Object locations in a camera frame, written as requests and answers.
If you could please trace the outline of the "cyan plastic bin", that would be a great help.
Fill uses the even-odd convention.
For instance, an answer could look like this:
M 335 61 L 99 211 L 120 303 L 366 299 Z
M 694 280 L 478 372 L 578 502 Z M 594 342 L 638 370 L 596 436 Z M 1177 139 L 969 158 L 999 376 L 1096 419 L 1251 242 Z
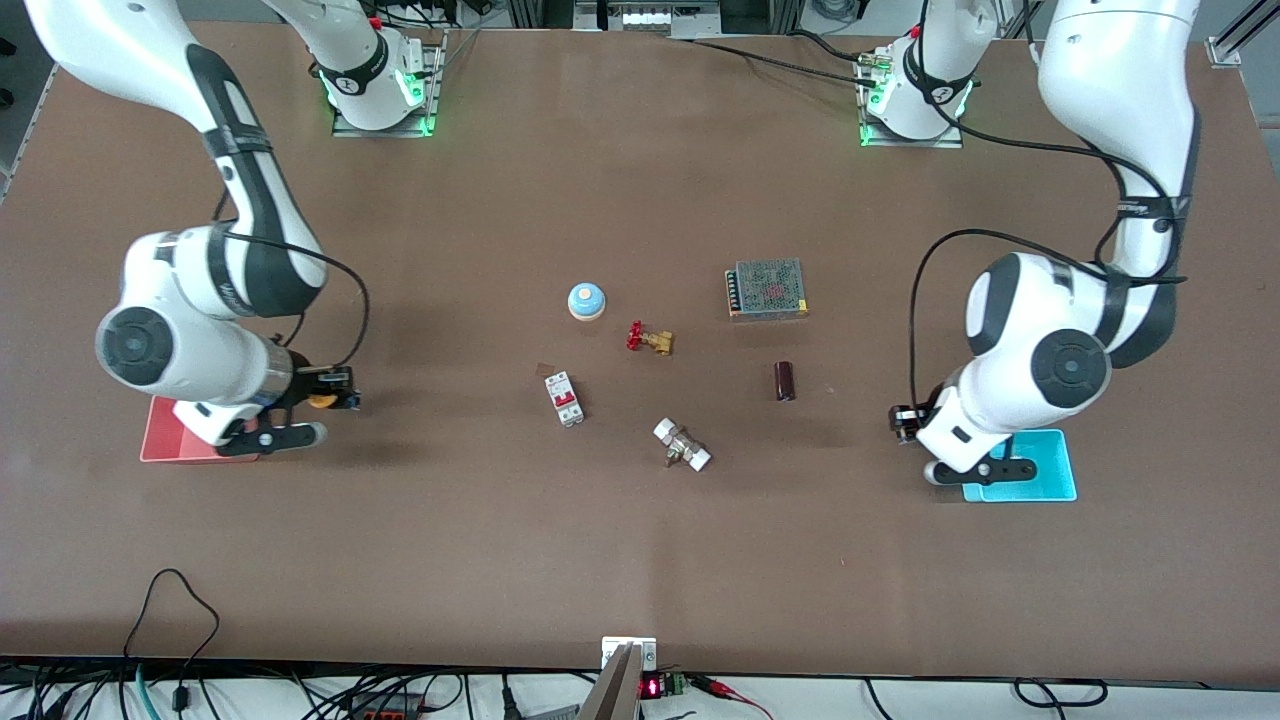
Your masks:
M 963 497 L 970 503 L 1048 503 L 1073 502 L 1076 487 L 1065 434 L 1060 429 L 1023 430 L 995 446 L 993 460 L 1028 461 L 1034 466 L 1029 480 L 998 480 L 991 484 L 964 484 Z

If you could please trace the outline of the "pink plastic bin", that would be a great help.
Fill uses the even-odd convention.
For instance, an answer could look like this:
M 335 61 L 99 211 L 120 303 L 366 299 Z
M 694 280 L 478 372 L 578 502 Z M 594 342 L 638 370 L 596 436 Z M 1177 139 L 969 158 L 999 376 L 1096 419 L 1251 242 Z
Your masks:
M 175 401 L 151 397 L 140 451 L 141 462 L 175 465 L 253 462 L 260 455 L 221 456 L 192 433 L 174 414 Z

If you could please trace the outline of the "perforated metal power supply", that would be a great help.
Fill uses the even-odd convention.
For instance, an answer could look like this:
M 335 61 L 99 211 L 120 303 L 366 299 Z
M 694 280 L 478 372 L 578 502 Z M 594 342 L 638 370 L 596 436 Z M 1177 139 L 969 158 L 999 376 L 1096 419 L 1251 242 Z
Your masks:
M 731 322 L 790 322 L 809 306 L 799 258 L 737 261 L 724 272 Z

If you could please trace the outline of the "white-ended metal valve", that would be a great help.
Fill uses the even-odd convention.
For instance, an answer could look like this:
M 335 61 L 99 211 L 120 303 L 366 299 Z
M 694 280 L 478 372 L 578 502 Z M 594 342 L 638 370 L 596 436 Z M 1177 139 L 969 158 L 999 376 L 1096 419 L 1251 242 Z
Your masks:
M 666 468 L 687 465 L 701 471 L 713 459 L 704 445 L 696 441 L 685 425 L 664 418 L 653 429 L 654 437 L 666 447 Z

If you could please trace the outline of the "white red circuit breaker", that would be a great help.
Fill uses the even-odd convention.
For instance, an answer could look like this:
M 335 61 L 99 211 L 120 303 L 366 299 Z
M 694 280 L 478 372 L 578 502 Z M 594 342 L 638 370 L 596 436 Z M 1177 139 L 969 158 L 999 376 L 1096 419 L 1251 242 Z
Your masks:
M 544 379 L 547 393 L 562 427 L 570 428 L 585 420 L 585 413 L 567 372 Z

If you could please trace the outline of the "red alligator clip lead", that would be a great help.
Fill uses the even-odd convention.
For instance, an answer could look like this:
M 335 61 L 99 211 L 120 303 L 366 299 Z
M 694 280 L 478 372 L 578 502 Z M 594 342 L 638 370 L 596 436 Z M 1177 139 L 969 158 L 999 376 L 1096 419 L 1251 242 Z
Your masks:
M 684 676 L 687 684 L 690 684 L 692 688 L 703 693 L 707 693 L 717 700 L 746 705 L 748 707 L 751 707 L 763 714 L 765 720 L 776 720 L 773 714 L 771 714 L 765 707 L 763 707 L 754 700 L 750 700 L 746 696 L 739 693 L 736 689 L 724 684 L 723 682 L 695 673 L 685 673 Z

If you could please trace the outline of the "orange connector strip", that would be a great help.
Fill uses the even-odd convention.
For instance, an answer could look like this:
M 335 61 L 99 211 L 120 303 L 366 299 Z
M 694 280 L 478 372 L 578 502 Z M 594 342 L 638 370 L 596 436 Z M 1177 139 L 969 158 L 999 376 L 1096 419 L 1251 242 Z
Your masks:
M 425 711 L 420 693 L 357 693 L 342 706 L 343 720 L 419 720 Z

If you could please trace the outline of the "aluminium corner profile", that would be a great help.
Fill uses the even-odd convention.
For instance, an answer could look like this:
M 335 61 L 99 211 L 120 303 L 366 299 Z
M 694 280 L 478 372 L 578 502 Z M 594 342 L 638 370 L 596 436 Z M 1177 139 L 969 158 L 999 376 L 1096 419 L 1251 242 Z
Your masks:
M 1240 51 L 1276 19 L 1280 19 L 1280 0 L 1249 0 L 1222 29 L 1204 41 L 1210 65 L 1215 69 L 1239 67 Z

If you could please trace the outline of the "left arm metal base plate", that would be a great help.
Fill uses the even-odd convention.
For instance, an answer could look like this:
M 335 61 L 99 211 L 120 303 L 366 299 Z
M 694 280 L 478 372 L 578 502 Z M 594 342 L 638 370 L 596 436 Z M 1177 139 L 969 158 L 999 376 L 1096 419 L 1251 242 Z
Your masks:
M 942 119 L 906 69 L 909 37 L 876 47 L 854 61 L 858 79 L 859 133 L 864 147 L 960 149 L 959 129 Z

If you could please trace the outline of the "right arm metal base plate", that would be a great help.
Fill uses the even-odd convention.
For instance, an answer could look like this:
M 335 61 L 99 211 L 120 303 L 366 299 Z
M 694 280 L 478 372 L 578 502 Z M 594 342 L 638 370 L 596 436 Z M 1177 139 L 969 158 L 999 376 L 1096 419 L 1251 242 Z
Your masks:
M 434 133 L 447 41 L 425 45 L 393 28 L 375 31 L 366 65 L 320 78 L 337 138 L 424 138 Z

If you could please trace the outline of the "aluminium frame rack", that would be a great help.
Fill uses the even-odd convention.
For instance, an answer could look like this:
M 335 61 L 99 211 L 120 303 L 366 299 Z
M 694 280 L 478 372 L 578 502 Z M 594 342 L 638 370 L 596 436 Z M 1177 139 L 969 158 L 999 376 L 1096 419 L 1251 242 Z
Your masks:
M 808 0 L 502 0 L 521 29 L 609 31 L 695 40 L 786 35 Z

